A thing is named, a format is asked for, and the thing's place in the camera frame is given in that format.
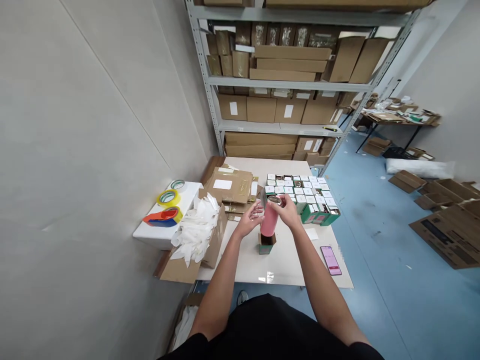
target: pink tumbler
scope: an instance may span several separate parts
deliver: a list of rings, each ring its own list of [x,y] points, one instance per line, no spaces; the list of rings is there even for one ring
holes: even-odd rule
[[[271,203],[273,206],[282,206],[282,200],[279,197],[271,195],[266,199],[266,202],[265,214],[263,215],[265,218],[261,222],[260,233],[264,237],[272,237],[275,233],[275,226],[277,226],[279,214],[272,209],[272,206],[269,205],[269,203]]]

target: pink phone screen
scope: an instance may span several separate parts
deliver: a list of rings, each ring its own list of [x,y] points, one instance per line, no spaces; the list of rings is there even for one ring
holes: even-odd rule
[[[330,271],[330,275],[342,275],[339,263],[335,258],[332,248],[330,246],[321,246],[320,250],[325,258],[326,266],[328,267],[328,271]]]

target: black shirt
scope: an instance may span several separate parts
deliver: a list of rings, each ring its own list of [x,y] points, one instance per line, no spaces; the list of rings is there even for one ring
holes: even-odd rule
[[[384,360],[370,345],[346,346],[279,297],[254,297],[230,314],[224,332],[210,342],[195,334],[161,359],[355,359]]]

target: shelf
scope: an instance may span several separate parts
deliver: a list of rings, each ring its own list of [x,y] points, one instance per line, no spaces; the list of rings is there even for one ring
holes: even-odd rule
[[[324,126],[337,129],[337,131],[325,130]],[[218,124],[218,130],[244,133],[323,136],[334,138],[340,138],[344,134],[336,125],[302,125],[238,120],[220,120],[220,123]]]
[[[403,27],[409,20],[409,15],[379,12],[346,12],[213,6],[191,6],[190,9],[191,16],[194,19],[225,21],[304,23],[360,27]]]
[[[370,90],[370,84],[351,84],[347,82],[304,82],[304,81],[276,81],[252,80],[241,77],[209,76],[209,85],[248,87],[248,88],[282,88],[300,90],[325,90],[335,92],[365,93]]]

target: sneaker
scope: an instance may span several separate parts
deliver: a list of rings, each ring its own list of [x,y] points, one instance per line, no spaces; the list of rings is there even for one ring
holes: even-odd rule
[[[236,305],[239,306],[246,302],[249,299],[249,295],[245,290],[240,291],[238,297],[236,298]]]

